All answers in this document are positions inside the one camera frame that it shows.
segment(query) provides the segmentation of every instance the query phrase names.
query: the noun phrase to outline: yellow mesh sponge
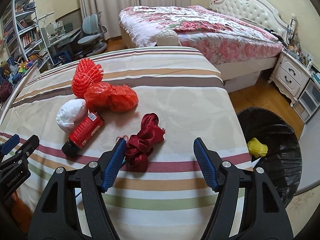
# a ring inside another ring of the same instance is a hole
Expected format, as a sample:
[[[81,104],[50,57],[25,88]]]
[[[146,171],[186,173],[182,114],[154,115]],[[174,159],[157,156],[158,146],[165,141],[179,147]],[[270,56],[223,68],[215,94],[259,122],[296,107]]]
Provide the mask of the yellow mesh sponge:
[[[256,158],[264,157],[268,153],[268,146],[260,143],[257,138],[252,138],[247,143],[247,147],[248,147],[249,153]]]

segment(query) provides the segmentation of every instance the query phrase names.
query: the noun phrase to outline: black bottle cap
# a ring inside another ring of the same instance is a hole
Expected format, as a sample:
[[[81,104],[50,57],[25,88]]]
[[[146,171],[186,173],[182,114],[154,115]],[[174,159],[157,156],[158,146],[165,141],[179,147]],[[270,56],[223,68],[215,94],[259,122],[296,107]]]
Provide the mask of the black bottle cap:
[[[76,157],[78,151],[80,150],[80,148],[78,146],[76,146],[73,142],[71,141],[67,141],[61,148],[62,152],[70,157],[70,158],[74,158]]]

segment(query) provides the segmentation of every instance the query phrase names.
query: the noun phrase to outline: white barcode label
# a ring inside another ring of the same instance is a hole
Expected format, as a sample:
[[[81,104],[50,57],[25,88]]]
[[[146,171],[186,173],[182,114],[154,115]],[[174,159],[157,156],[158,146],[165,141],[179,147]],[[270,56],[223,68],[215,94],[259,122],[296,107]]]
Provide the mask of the white barcode label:
[[[90,113],[90,114],[88,115],[88,117],[89,117],[92,121],[94,121],[94,120],[97,119],[97,117],[96,117],[96,115],[95,115],[94,113]]]

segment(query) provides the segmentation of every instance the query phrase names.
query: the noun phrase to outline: bookshelf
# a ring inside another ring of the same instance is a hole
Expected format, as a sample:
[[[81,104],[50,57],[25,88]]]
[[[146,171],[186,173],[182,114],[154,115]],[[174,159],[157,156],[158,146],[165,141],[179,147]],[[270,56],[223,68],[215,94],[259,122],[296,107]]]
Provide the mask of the bookshelf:
[[[4,46],[10,57],[24,61],[38,60],[40,70],[52,58],[43,40],[36,15],[34,0],[12,0],[1,17],[3,33],[7,33]]]

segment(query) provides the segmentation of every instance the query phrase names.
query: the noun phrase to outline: tufted headboard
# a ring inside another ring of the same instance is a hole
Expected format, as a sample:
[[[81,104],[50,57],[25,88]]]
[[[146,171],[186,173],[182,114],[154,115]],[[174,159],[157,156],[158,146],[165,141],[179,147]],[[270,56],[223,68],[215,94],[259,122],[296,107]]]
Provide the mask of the tufted headboard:
[[[210,0],[210,8],[218,13],[245,19],[273,29],[286,41],[288,24],[279,17],[279,11],[266,0]],[[296,16],[292,14],[291,29]]]

